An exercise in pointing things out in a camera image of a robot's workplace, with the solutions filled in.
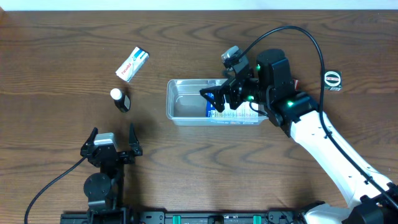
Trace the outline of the blue white medicine box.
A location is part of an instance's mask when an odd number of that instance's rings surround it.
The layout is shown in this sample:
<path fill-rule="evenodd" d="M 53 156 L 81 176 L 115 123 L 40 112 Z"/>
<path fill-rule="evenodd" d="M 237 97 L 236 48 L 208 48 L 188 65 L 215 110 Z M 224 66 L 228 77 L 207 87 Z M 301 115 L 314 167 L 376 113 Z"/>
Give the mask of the blue white medicine box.
<path fill-rule="evenodd" d="M 232 110 L 229 103 L 224 103 L 224 110 L 219 112 L 209 102 L 206 102 L 205 117 L 227 121 L 229 123 L 255 123 L 267 117 L 251 109 L 249 102 L 242 103 L 237 109 Z"/>

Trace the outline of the red medicine box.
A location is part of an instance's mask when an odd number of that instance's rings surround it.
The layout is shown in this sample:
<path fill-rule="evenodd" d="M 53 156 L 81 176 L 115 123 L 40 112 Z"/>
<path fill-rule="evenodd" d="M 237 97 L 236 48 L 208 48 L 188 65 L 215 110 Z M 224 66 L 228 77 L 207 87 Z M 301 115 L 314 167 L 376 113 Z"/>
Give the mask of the red medicine box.
<path fill-rule="evenodd" d="M 295 90 L 299 90 L 299 81 L 294 79 Z"/>

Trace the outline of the white Panadol box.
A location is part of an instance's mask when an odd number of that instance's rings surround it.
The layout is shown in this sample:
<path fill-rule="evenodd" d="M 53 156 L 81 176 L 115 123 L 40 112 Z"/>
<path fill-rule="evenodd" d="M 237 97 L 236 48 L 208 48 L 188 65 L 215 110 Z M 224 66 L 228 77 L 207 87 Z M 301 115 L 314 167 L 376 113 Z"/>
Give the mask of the white Panadol box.
<path fill-rule="evenodd" d="M 147 51 L 140 47 L 135 47 L 130 56 L 116 70 L 116 75 L 125 82 L 130 82 L 148 58 L 149 53 Z"/>

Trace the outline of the green box round logo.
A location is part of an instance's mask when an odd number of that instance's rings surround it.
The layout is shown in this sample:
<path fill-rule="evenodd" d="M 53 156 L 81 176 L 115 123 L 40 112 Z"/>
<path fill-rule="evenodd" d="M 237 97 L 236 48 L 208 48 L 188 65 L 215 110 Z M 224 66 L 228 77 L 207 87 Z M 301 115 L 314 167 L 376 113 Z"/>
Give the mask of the green box round logo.
<path fill-rule="evenodd" d="M 341 72 L 337 70 L 326 70 L 324 74 L 324 89 L 330 91 L 342 90 Z"/>

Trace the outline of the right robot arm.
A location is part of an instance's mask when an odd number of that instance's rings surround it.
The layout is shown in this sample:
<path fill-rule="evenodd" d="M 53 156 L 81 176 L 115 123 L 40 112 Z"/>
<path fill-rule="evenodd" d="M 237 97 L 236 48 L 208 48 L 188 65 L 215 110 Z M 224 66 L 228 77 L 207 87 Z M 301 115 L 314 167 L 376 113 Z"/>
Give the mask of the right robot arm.
<path fill-rule="evenodd" d="M 313 156 L 347 203 L 314 203 L 297 212 L 294 223 L 397 223 L 397 185 L 345 141 L 310 95 L 296 89 L 284 52 L 263 51 L 256 68 L 241 52 L 234 46 L 222 54 L 228 79 L 200 90 L 201 96 L 219 112 L 244 102 L 263 106 L 269 121 Z"/>

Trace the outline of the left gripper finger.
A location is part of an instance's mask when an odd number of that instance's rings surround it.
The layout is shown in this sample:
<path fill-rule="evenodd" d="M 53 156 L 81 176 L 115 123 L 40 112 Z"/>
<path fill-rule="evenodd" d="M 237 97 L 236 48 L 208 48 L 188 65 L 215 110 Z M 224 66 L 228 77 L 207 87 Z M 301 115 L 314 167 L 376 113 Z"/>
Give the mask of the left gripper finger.
<path fill-rule="evenodd" d="M 98 134 L 98 128 L 93 128 L 91 134 L 89 135 L 88 139 L 82 145 L 82 149 L 89 149 L 94 145 L 95 137 Z"/>
<path fill-rule="evenodd" d="M 131 123 L 130 127 L 129 127 L 129 141 L 128 144 L 130 146 L 130 148 L 133 151 L 140 151 L 141 150 L 141 146 L 139 144 L 139 141 L 137 139 L 135 130 L 134 130 L 134 125 Z"/>

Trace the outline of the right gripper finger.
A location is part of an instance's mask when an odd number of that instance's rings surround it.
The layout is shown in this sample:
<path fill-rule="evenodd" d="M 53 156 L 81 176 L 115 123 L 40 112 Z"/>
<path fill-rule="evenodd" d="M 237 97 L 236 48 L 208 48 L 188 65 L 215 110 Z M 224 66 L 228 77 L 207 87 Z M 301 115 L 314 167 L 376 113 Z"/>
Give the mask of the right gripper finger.
<path fill-rule="evenodd" d="M 212 86 L 208 88 L 203 88 L 200 90 L 201 95 L 211 93 L 213 95 L 225 95 L 229 92 L 230 86 L 228 82 L 224 82 L 222 85 Z"/>
<path fill-rule="evenodd" d="M 222 113 L 225 110 L 224 94 L 221 93 L 205 93 L 203 96 L 206 100 L 206 111 L 217 111 Z"/>

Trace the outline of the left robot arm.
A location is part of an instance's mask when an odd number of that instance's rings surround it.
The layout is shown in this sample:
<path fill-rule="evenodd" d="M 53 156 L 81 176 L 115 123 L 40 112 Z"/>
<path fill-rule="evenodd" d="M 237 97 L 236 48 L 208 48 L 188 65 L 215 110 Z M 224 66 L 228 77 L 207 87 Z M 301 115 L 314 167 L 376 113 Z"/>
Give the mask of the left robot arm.
<path fill-rule="evenodd" d="M 135 157 L 142 155 L 133 124 L 129 127 L 128 144 L 130 150 L 118 151 L 113 133 L 100 134 L 94 128 L 82 145 L 80 155 L 100 169 L 87 178 L 83 187 L 90 211 L 99 213 L 123 206 L 124 166 L 134 164 Z"/>

